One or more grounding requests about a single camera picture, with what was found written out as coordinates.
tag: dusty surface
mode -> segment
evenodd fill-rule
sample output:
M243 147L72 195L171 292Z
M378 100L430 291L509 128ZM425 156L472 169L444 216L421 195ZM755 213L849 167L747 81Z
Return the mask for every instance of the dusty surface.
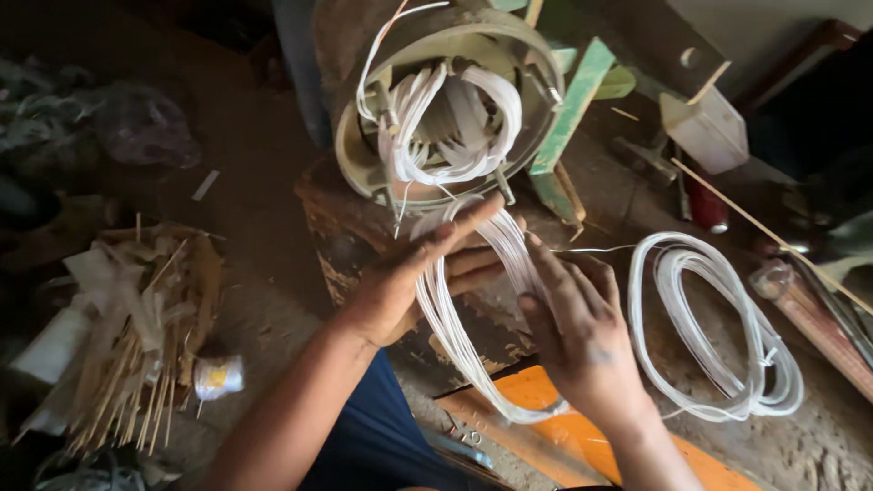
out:
M83 11L61 2L13 4L15 15L0 19L0 39L16 52L146 80L173 95L191 115L192 132L203 145L200 167L134 169L109 163L86 177L148 219L199 227L223 238L217 246L226 258L226 288L212 349L243 355L246 386L204 404L199 419L196 404L174 415L162 457L185 472L176 488L188 489L248 406L333 312L292 190L318 150L306 135L293 93L256 88L244 57L184 32L161 33L109 2L97 5ZM87 35L80 28L88 29ZM192 201L213 169L221 172L218 179L203 201ZM445 413L400 376L419 424L447 428ZM555 487L487 439L481 448L514 487Z
M204 405L199 419L195 419L194 405L174 418L173 441L164 455L187 472L179 488L189 488L245 408L330 315L331 296L324 287L305 216L292 192L294 180L317 154L291 95L257 90L243 58L192 36L161 35L114 8L82 12L61 2L30 5L37 7L31 13L10 7L11 14L3 16L0 32L7 46L18 52L47 52L44 59L78 61L113 76L148 80L172 93L194 115L192 127L203 144L203 166L171 172L118 166L101 169L106 194L120 197L148 215L226 238L220 246L229 266L228 288L216 334L228 351L244 356L247 387ZM28 43L27 39L38 42ZM43 49L38 50L35 46L40 44ZM597 141L598 128L633 123L614 120L622 117L608 109L599 116L591 115L594 117L587 116L583 122L585 132L577 134L567 149L567 167L574 169L572 178L588 209L588 231L577 244L632 244L658 230L696 233L673 218L675 201L671 195L640 183L604 157L605 149ZM212 169L220 170L221 175L202 202L191 201L191 194ZM544 236L549 229L560 229L559 225L537 226L535 231ZM754 263L741 252L745 243L729 243L725 238L712 242L727 253L741 276L751 272ZM625 274L622 265L627 267L628 258L625 252L608 256L620 277ZM712 297L710 301L716 306L719 302ZM670 429L734 468L753 469L756 481L774 488L870 489L870 403L821 359L778 311L763 302L760 305L790 343L804 372L808 395L801 410L790 418L751 418L723 425L683 415L668 421ZM652 325L665 324L663 311L657 307L646 311ZM734 319L707 319L711 319L713 335L724 337L719 338L720 348L742 346ZM661 346L658 356L653 356L658 369L671 381L681 383L684 390L712 394L711 385L675 333L661 328L649 335L654 336L652 343ZM430 407L428 399L416 395L409 386L405 389L420 422L434 427L444 422L438 412L416 409ZM663 409L671 409L669 403L661 402ZM499 448L487 448L498 463L498 471L513 485L551 489L551 483L523 462Z

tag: coiled white wire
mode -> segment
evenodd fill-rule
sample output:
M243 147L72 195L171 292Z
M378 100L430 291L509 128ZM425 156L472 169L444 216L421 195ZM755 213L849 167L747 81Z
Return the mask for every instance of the coiled white wire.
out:
M447 207L423 216L412 229L411 239L451 221L457 212L471 202L482 199L479 195L465 195ZM477 232L494 248L506 268L512 287L517 294L534 293L546 298L542 281L525 248L525 238L519 226L505 210L499 211L490 220L477 228ZM506 399L488 376L485 367L457 318L445 280L445 260L440 258L416 281L416 298L430 322L434 334L445 348L458 371L479 392L513 423L530 425L569 411L570 404L562 397L541 410L517 406Z
M657 291L685 346L703 367L706 375L727 397L714 403L683 394L657 372L646 351L643 334L643 267L649 250L668 242L655 259L654 274ZM740 381L698 325L691 312L682 284L682 271L689 270L713 285L737 309L746 333L748 374ZM750 414L784 416L800 407L803 401L803 378L797 363L773 326L746 293L743 283L731 263L715 247L703 240L679 232L649 235L634 250L628 284L630 332L636 357L652 383L682 411L712 422L742 421ZM773 385L766 388L765 370L773 367Z
M515 86L496 73L478 66L465 69L461 74L461 80L479 87L494 100L495 105L503 113L503 124L492 139L473 142L439 142L437 148L449 166L423 169L430 155L430 145L413 142L413 134L428 105L445 83L449 73L447 63L443 61L436 68L424 68L419 73L410 74L390 91L388 103L397 113L399 126L399 130L393 135L388 131L385 118L377 120L364 103L364 84L375 54L379 50L379 44L397 18L447 4L448 2L429 3L406 10L393 17L379 30L361 72L356 97L358 113L361 117L377 123L379 157L395 172L397 179L410 183L417 181L440 188L447 183L464 183L491 174L505 161L521 130L521 98Z

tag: workbench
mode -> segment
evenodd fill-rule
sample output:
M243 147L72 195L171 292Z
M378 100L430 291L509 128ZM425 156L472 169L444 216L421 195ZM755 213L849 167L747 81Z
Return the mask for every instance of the workbench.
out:
M612 107L633 114L640 121L622 116L612 111ZM654 187L622 166L609 152L608 145L617 136L646 145L657 131L659 121L657 106L636 93L622 100L592 103L561 158L587 212L585 231L574 242L570 239L575 230L563 225L536 199L521 174L510 179L518 202L509 211L521 214L528 229L554 249L635 244L646 235L660 231L689 233L716 246L732 262L740 278L748 278L760 262L748 252L756 232L743 223L741 217L731 216L731 230L718 236L681 222L677 218L675 187ZM749 169L742 172L746 182L739 188L748 193L752 201L766 194L769 183L748 177L753 174ZM357 284L361 268L394 246L393 216L386 208L352 191L330 156L315 163L297 182L295 190L304 203L327 288L334 304L339 306ZM408 214L402 222L402 231L408 231L415 221L416 217ZM623 249L599 255L614 266L622 298L631 251ZM742 374L746 350L739 317L726 299L692 276L686 274L686 292L696 317L729 366ZM807 395L803 406L789 417L753 416L747 421L723 424L681 414L666 420L667 426L688 444L680 447L694 462L699 474L710 475L706 484L711 488L870 489L873 439L865 434L866 429L873 427L870 403L779 310L754 294L753 298L786 341L804 374ZM513 380L528 388L530 384L541 384L548 392L550 384L536 372L536 347L515 307L515 295L508 279L465 294L455 300L455 305L486 369L498 380L498 387L499 380ZM646 344L652 362L661 373L693 397L722 398L682 344L657 297L650 270L643 280L643 314ZM450 398L464 393L459 390L466 382L442 352L426 321L420 321L398 343L388 347L388 354L398 373L431 396L451 393L440 399L448 401L447 405L452 404ZM663 414L676 410L645 376L643 380ZM465 421L472 418L474 425L481 423L476 418L487 417L482 412L465 416L459 415ZM566 441L559 442L554 433L562 431L560 428L552 425L533 429L540 437L552 439L557 447L563 447L565 453L586 460L601 474L615 479L608 465L598 464L601 447L608 449L602 440L575 441L574 446L581 448L568 450ZM700 453L699 459L692 458L691 453Z

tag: white wire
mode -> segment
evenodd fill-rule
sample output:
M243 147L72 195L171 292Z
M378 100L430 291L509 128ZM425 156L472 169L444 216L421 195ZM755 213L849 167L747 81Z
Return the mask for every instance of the white wire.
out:
M373 58L376 56L376 52L379 51L379 44L382 43L382 37L385 35L385 31L400 17L408 16L409 14L414 14L416 12L420 12L422 10L433 9L435 7L444 7L448 5L448 2L435 2L428 3L427 5L422 5L421 7L415 7L414 9L409 9L401 12L400 14L392 17L382 28L379 30L379 33L376 34L376 39L373 41L373 45L370 46L370 53L367 56L367 63L364 64L364 69L361 71L361 81L358 82L358 93L357 93L357 104L358 104L358 114L361 115L362 118L375 122L376 118L373 116L373 113L367 108L367 105L364 104L364 81L367 79L367 75L370 73L370 65L373 64Z
M413 135L428 105L443 87L449 72L447 63L443 61L435 69L424 68L419 73L410 74L390 91L388 103L397 114L399 126L398 131L394 134L388 131L385 118L377 120L364 103L364 88L379 45L394 21L411 13L448 4L448 2L429 3L392 17L379 30L373 45L370 47L367 62L361 71L356 96L358 113L362 118L377 124L379 157L394 171L396 178L403 182L416 181L435 185L447 193L448 191L444 188L445 184L465 183L476 177L487 176L505 162L506 155L512 149L512 145L521 131L521 98L515 86L496 73L478 66L470 66L464 70L461 74L461 80L467 86L465 91L468 94L468 103L481 106L478 94L474 90L470 90L473 86L480 88L494 100L495 105L502 112L503 124L498 134L489 140L438 142L436 147L449 165L434 169L423 169L430 156L430 145L413 142ZM474 107L473 113L485 114L484 110L479 107ZM406 197L403 199L402 208L404 210L406 208Z
M411 239L421 237L439 225L451 221L455 214L481 196L468 194L441 210L423 216L412 228ZM477 232L494 248L506 268L517 294L534 293L541 299L546 293L525 249L525 239L515 220L505 210L477 228ZM570 404L562 397L540 410L519 407L506 399L488 376L485 367L457 318L445 281L445 259L440 258L416 281L416 297L434 334L445 348L458 371L513 423L530 425L569 411Z
M714 403L683 394L657 372L646 350L643 333L643 267L649 250L669 243L657 255L655 283L664 307L670 314L685 346L703 367L706 375L725 394ZM740 381L725 365L700 328L685 297L682 271L692 271L713 285L737 309L746 333L748 373ZM660 232L648 236L634 250L628 284L629 325L637 360L652 383L679 406L679 410L712 422L742 421L750 414L784 416L803 401L803 378L787 347L773 326L746 293L731 263L715 247L679 232ZM773 367L773 386L765 394L765 370Z

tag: dirt floor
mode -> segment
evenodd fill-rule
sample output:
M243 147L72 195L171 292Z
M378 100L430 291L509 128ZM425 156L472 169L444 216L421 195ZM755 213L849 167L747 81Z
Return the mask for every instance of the dirt floor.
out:
M246 387L204 404L200 418L196 405L174 418L170 446L161 456L185 473L176 487L192 488L245 409L281 375L306 338L333 311L300 201L292 190L294 181L320 151L306 135L293 93L257 88L241 55L184 32L160 32L110 2L96 2L100 7L88 11L59 1L18 3L9 8L10 15L0 17L0 41L8 49L38 52L47 61L75 62L106 76L158 86L182 102L191 116L195 138L203 145L203 164L194 169L133 169L113 164L101 167L97 176L105 194L131 204L151 219L179 222L222 238L219 247L226 258L227 287L215 334L223 349L243 355ZM588 156L582 150L587 139L595 137L574 138L568 152ZM614 167L591 160L578 166L583 173L576 179L580 193L592 201L618 202L622 193L632 196L637 192L627 171ZM192 201L191 195L213 169L220 176L203 201ZM610 220L625 215L633 218L629 232L615 237L626 239L625 244L633 243L630 236L638 239L637 229L673 229L675 214L646 193L640 193L632 208L629 200L624 203L628 209L622 208L621 213L602 213L592 207L589 230L607 230ZM869 405L845 380L831 382L834 370L808 342L792 342L792 350L795 347L799 361L815 368L805 374L811 388L808 402L793 419L800 429L792 429L787 419L754 418L717 428L685 416L674 418L671 429L719 457L724 455L718 450L729 447L747 448L746 457L757 459L759 453L752 450L763 452L759 445L766 447L767 465L773 469L768 468L758 481L777 488L862 488L873 444L852 425L870 420L866 416ZM656 360L658 366L675 365L676 377L687 378L689 391L711 391L700 387L709 383L691 365L690 355L679 351L664 354L667 359ZM405 383L407 374L401 371L398 377L420 424L436 430L447 427L445 414L413 384ZM838 396L854 404L835 408L828 401ZM711 443L694 440L703 439L701 435ZM780 446L771 445L771 440ZM481 448L491 456L498 473L517 489L555 488L556 483L505 449L488 441Z
M194 131L203 166L156 178L152 186L114 176L143 212L199 227L224 238L227 265L216 342L243 355L245 390L189 407L173 420L162 457L185 475L177 488L199 481L217 446L246 408L281 375L307 337L333 312L293 183L319 151L306 135L293 93L254 87L243 57L186 33L169 43L196 110ZM190 196L212 170L221 172L200 203ZM445 413L412 384L403 384L420 425L442 431ZM502 447L481 448L497 472L518 489L557 484Z

